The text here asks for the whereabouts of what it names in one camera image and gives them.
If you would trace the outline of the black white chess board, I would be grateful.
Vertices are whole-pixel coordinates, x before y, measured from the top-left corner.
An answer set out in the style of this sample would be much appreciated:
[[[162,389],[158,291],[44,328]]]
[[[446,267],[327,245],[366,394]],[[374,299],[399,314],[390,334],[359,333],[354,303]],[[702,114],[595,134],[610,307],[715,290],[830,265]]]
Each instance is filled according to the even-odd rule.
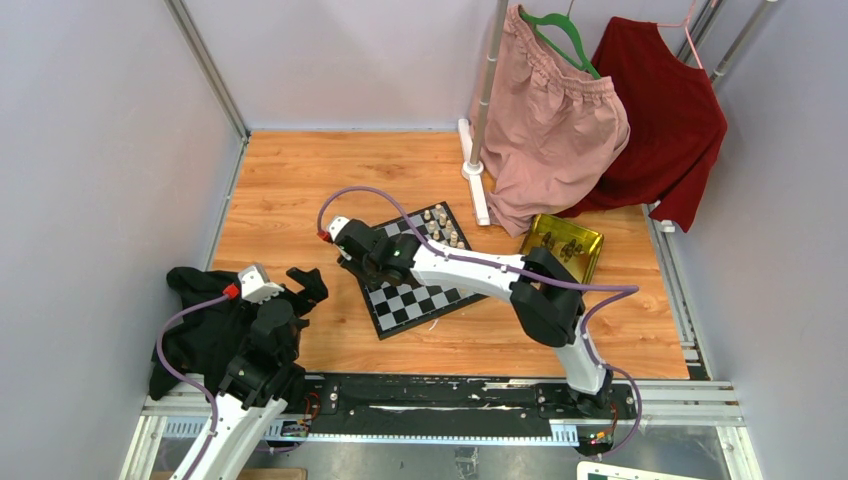
[[[421,234],[429,237],[425,233],[423,221],[419,217],[419,214],[425,208],[411,212],[409,214],[410,223],[406,223],[402,218],[397,217],[377,224],[375,229],[383,231],[389,237],[401,233],[411,233],[413,229],[417,229]],[[419,285],[418,287],[400,285],[393,287],[384,284],[382,287],[376,289],[369,288],[361,281],[358,282],[358,285],[376,334],[381,340],[422,325],[428,321],[436,320],[485,298],[482,294],[473,293],[466,289],[440,285]]]

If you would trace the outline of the yellow transparent piece tray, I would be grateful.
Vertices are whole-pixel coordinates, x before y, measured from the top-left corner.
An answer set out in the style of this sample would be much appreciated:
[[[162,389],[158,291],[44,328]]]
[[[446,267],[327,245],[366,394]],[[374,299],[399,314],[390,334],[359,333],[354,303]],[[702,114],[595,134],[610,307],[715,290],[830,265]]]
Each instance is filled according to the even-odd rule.
[[[529,254],[535,247],[550,251],[580,283],[594,277],[604,244],[604,235],[563,218],[539,214],[533,218],[519,252]]]

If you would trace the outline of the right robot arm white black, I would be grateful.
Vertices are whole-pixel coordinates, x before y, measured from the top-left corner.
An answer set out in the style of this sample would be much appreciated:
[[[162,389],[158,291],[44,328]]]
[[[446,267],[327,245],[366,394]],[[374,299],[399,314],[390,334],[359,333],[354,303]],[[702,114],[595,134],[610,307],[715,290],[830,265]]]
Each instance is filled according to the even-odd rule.
[[[609,408],[613,373],[602,364],[587,330],[585,287],[548,250],[485,254],[418,233],[389,237],[343,216],[335,217],[323,236],[339,250],[340,265],[373,287],[456,288],[510,305],[524,333],[553,349],[565,369],[575,411],[592,418]]]

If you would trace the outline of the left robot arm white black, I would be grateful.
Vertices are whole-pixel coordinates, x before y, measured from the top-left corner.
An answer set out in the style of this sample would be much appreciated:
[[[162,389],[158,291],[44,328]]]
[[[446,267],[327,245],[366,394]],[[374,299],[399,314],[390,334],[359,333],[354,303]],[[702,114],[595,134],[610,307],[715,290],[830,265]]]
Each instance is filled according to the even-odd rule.
[[[155,354],[176,383],[197,389],[211,412],[174,479],[234,479],[282,413],[299,412],[299,446],[323,401],[298,365],[306,318],[329,291],[317,269],[291,268],[293,291],[253,264],[239,273],[177,267],[167,275],[183,302],[158,334]]]

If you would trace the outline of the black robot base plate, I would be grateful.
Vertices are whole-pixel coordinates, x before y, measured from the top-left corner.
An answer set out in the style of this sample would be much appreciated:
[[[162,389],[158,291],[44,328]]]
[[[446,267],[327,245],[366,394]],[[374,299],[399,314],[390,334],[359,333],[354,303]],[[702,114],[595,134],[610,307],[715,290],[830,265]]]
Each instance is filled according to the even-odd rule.
[[[273,438],[293,432],[298,415],[314,441],[564,446],[593,456],[630,437],[641,402],[616,381],[592,396],[562,379],[325,373],[307,376]]]

